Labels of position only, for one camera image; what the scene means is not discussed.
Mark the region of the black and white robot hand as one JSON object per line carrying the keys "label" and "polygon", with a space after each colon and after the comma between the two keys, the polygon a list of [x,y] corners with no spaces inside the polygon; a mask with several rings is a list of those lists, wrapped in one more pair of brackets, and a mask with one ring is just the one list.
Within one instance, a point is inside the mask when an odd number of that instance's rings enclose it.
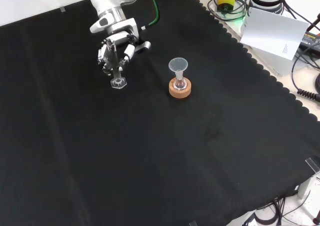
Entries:
{"label": "black and white robot hand", "polygon": [[132,61],[135,54],[140,54],[151,48],[149,41],[140,39],[140,30],[134,18],[126,19],[109,10],[91,27],[93,34],[106,33],[102,39],[97,62],[107,75],[120,78],[121,72]]}

